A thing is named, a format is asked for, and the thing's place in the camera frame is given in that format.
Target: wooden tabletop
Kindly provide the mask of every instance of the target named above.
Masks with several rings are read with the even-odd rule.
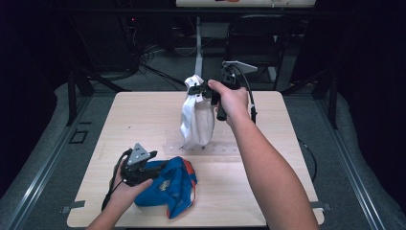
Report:
[[[215,1],[215,0],[176,0],[177,7],[198,8],[312,8],[316,0],[239,0],[239,1]]]
[[[282,95],[279,92],[253,93],[258,112],[257,126],[292,166],[309,200],[317,201]],[[179,150],[182,142],[179,129],[181,108],[185,99],[186,92],[117,94],[76,197],[76,201],[85,200],[84,207],[71,210],[69,226],[87,226],[100,213],[117,160],[137,142],[147,151],[158,151],[152,160],[180,155],[191,161],[198,179],[196,201],[174,219],[167,218],[165,205],[138,207],[133,204],[116,226],[265,225],[248,184],[236,140],[225,122],[215,121],[214,136],[206,148]],[[318,222],[323,223],[323,212],[315,209],[314,213]]]

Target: black wall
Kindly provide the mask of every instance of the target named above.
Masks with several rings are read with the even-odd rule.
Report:
[[[318,0],[316,11],[356,16],[341,22],[311,20],[291,80],[308,78],[339,60],[338,91],[350,105],[359,148],[406,212],[405,3]]]
[[[42,3],[3,0],[0,1],[0,12],[4,16],[3,20],[41,69],[45,80],[55,89],[66,82],[68,70],[63,64],[66,60],[59,58],[60,49],[55,46],[57,38],[50,31],[52,21],[44,11],[46,5]]]
[[[114,0],[60,1],[62,8],[73,9],[117,9]],[[123,16],[96,13],[74,14],[66,20],[64,27],[72,28],[68,37],[79,38],[79,43],[86,51],[91,61],[92,69],[96,72],[136,72],[138,70],[138,56],[132,49],[134,32],[126,32]]]
[[[0,15],[0,197],[30,156],[56,108],[52,86],[56,81],[47,80],[3,15]]]

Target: chair leg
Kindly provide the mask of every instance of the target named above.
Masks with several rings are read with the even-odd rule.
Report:
[[[281,72],[281,67],[282,67],[282,65],[280,64],[277,69],[277,76],[275,77],[274,87],[272,88],[273,91],[277,91],[277,85],[278,85],[279,75]]]

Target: blue fabric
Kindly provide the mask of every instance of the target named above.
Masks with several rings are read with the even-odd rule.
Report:
[[[147,162],[146,168],[157,167],[164,161]],[[182,157],[170,159],[158,178],[134,200],[138,206],[168,205],[168,218],[173,219],[192,205],[192,180],[197,184],[194,171],[188,172]]]

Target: white bag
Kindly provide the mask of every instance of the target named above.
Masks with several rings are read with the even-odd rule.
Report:
[[[200,85],[204,81],[197,75],[185,80],[189,89]],[[187,95],[182,108],[182,125],[180,130],[183,135],[182,149],[191,150],[204,147],[212,139],[214,129],[214,109],[211,99],[206,99],[202,94]]]

